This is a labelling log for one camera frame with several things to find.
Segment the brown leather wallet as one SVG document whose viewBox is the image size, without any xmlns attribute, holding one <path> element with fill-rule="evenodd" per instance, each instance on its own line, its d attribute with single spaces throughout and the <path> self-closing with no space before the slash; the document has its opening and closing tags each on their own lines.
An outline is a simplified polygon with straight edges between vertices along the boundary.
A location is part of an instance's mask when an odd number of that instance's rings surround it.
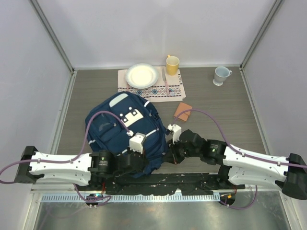
<svg viewBox="0 0 307 230">
<path fill-rule="evenodd" d="M 174 118 L 177 117 L 178 120 L 186 122 L 191 114 L 190 109 L 192 109 L 190 105 L 180 102 L 174 113 Z"/>
</svg>

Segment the navy blue student backpack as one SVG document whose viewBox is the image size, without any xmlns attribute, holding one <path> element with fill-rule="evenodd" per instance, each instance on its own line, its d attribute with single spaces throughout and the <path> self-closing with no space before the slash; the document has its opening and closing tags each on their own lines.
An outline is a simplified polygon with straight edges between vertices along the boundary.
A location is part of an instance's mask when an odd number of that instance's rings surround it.
<svg viewBox="0 0 307 230">
<path fill-rule="evenodd" d="M 92 151 L 108 150 L 115 155 L 127 150 L 127 130 L 146 135 L 143 148 L 149 164 L 143 172 L 134 174 L 135 178 L 159 169 L 168 150 L 166 127 L 157 109 L 130 92 L 118 92 L 92 109 L 85 118 L 85 127 L 89 129 L 87 141 Z"/>
</svg>

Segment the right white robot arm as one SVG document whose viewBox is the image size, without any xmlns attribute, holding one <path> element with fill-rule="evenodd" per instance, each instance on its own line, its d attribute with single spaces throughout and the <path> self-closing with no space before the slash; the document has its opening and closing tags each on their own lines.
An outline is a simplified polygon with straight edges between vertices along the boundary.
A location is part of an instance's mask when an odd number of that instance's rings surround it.
<svg viewBox="0 0 307 230">
<path fill-rule="evenodd" d="M 222 189 L 250 184 L 279 188 L 298 200 L 307 198 L 307 165 L 298 154 L 281 157 L 256 153 L 224 141 L 206 140 L 191 130 L 175 134 L 168 144 L 165 162 L 179 164 L 186 158 L 199 158 L 206 164 L 219 165 L 216 182 Z"/>
</svg>

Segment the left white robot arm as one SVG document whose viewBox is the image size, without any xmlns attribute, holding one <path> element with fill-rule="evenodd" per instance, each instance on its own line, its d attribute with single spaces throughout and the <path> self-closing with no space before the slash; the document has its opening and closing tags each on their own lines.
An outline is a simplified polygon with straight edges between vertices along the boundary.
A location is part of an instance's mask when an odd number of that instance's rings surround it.
<svg viewBox="0 0 307 230">
<path fill-rule="evenodd" d="M 115 156 L 107 150 L 73 155 L 50 155 L 34 146 L 25 147 L 15 183 L 73 183 L 91 191 L 101 188 L 104 179 L 143 172 L 148 165 L 145 155 L 128 149 Z"/>
</svg>

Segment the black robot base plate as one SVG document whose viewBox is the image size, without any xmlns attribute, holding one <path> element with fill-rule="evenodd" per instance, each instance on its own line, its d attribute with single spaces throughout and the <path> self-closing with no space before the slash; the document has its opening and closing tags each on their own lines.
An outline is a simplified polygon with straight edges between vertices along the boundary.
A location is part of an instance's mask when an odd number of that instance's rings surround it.
<svg viewBox="0 0 307 230">
<path fill-rule="evenodd" d="M 129 176 L 96 178 L 80 191 L 105 191 L 107 195 L 173 195 L 180 190 L 183 195 L 212 195 L 214 190 L 245 189 L 245 185 L 233 185 L 217 174 L 209 173 L 153 173 L 133 178 Z"/>
</svg>

